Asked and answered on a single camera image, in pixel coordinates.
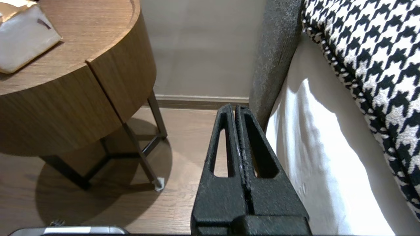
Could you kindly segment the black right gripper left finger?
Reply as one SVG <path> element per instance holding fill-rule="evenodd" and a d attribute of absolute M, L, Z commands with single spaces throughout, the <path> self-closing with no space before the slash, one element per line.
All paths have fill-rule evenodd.
<path fill-rule="evenodd" d="M 221 131 L 225 131 L 227 177 L 214 174 Z M 231 104 L 222 106 L 216 115 L 193 210 L 193 236 L 230 236 L 231 224 L 245 215 L 247 204 L 240 171 L 240 147 Z"/>

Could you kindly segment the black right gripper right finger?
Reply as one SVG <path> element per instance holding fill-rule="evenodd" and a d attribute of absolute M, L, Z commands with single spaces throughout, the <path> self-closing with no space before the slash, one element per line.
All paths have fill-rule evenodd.
<path fill-rule="evenodd" d="M 309 215 L 248 107 L 237 106 L 235 122 L 246 213 L 235 219 L 243 236 L 310 236 Z"/>

